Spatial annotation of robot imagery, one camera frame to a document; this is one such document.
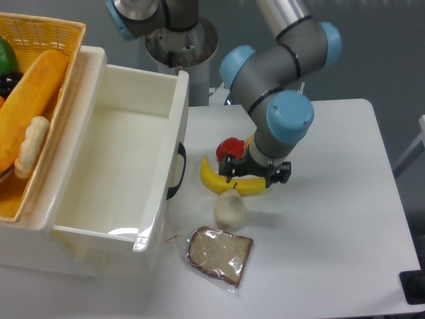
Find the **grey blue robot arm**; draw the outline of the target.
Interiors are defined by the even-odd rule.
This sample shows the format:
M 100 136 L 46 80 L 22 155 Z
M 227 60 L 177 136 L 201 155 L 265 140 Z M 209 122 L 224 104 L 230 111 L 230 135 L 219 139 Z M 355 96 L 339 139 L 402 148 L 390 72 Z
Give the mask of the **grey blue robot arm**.
M 193 100 L 207 100 L 209 60 L 218 37 L 200 16 L 197 1 L 107 1 L 106 7 L 125 40 L 144 38 L 159 72 L 187 71 L 195 80 Z M 218 172 L 227 179 L 254 175 L 267 184 L 285 183 L 291 174 L 287 156 L 314 117 L 310 100 L 288 84 L 334 63 L 342 40 L 331 23 L 313 19 L 303 1 L 259 1 L 258 7 L 276 44 L 261 53 L 248 45 L 237 47 L 219 68 L 256 131 L 242 157 L 224 156 Z

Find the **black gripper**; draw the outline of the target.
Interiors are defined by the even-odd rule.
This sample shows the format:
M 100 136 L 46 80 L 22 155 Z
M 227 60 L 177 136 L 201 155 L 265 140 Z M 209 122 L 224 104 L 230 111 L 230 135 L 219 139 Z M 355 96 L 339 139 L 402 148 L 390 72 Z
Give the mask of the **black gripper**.
M 242 159 L 226 154 L 218 165 L 218 174 L 231 182 L 233 177 L 255 175 L 265 178 L 265 188 L 275 183 L 287 183 L 292 174 L 292 163 L 284 161 L 274 165 L 274 161 L 266 157 L 256 146 L 248 146 Z

